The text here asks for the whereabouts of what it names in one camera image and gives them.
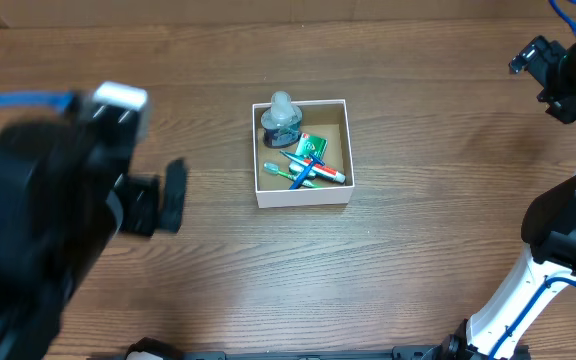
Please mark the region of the green white toothbrush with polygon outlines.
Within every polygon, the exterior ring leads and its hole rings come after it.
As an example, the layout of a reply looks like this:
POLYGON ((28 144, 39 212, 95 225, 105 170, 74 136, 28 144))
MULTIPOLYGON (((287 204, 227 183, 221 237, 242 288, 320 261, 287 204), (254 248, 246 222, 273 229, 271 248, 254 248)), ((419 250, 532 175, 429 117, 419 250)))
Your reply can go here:
MULTIPOLYGON (((265 172, 271 175, 281 176, 288 180, 291 180, 292 182, 295 182, 298 178, 297 175, 281 171, 280 167, 276 163, 265 162, 263 168, 265 172)), ((305 178, 304 181, 302 182, 302 185, 307 188, 318 188, 318 185, 314 184, 309 178, 305 178)))

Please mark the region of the dark blue pump bottle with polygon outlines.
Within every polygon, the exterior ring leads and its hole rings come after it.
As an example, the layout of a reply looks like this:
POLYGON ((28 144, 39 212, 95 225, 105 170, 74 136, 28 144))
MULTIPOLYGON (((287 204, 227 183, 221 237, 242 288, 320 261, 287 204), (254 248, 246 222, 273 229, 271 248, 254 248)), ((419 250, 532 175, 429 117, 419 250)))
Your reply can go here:
POLYGON ((277 91, 271 97, 270 107, 262 114, 263 142, 270 148, 285 148, 299 141, 302 110, 292 103, 285 91, 277 91))

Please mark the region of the blue disposable razor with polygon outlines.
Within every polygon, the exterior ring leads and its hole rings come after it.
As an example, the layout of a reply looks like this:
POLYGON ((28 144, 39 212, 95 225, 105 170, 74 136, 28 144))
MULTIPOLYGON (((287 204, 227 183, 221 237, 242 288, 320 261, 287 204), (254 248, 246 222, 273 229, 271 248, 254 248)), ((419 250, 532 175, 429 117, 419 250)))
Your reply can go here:
POLYGON ((303 171, 296 177, 293 184, 290 186, 290 190, 299 189, 304 181, 307 179, 308 174, 313 170, 316 165, 324 166, 324 163, 315 155, 310 155, 309 157, 297 156, 292 153, 285 153, 285 156, 292 161, 300 161, 303 171))

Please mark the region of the green white soap bar package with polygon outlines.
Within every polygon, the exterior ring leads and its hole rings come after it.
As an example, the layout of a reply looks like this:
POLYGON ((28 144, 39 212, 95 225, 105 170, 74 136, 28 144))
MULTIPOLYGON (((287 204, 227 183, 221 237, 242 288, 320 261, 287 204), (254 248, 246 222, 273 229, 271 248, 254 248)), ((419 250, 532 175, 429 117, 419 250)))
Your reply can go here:
POLYGON ((297 143, 295 154, 302 157, 309 157, 314 154, 317 158, 322 160, 327 146, 328 140, 326 138, 303 132, 297 143))

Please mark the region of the green red toothpaste tube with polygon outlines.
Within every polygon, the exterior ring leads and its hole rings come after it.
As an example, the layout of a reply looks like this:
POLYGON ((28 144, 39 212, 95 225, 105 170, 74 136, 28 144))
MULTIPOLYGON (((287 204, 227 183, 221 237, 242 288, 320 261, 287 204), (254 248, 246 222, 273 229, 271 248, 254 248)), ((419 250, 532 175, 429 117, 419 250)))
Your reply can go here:
POLYGON ((314 154, 308 156, 301 156, 294 153, 280 150, 279 153, 289 160, 299 164, 306 174, 314 173, 327 181, 343 184, 346 177, 343 173, 328 167, 319 157, 314 154))

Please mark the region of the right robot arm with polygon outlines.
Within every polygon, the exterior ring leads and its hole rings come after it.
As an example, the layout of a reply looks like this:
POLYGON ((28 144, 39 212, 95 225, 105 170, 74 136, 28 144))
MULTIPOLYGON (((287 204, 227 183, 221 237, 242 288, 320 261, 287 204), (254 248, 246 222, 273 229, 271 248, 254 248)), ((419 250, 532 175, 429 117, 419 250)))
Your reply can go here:
MULTIPOLYGON (((576 38, 576 22, 554 5, 576 38)), ((576 121, 576 41, 564 48, 534 38, 510 62, 513 74, 528 72, 542 87, 537 98, 563 124, 576 121)), ((522 222, 523 250, 491 299, 436 346, 394 350, 396 359, 527 359, 520 339, 566 287, 576 288, 576 172, 538 196, 522 222)))

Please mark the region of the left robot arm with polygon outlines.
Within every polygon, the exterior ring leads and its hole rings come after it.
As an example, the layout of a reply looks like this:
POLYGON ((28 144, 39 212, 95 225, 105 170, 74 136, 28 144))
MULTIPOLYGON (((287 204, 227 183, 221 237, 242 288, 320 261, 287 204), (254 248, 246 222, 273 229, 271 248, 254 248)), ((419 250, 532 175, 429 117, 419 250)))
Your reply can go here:
POLYGON ((118 233, 181 227, 188 170, 129 172, 143 110, 75 100, 0 132, 0 359, 40 359, 74 292, 118 233))

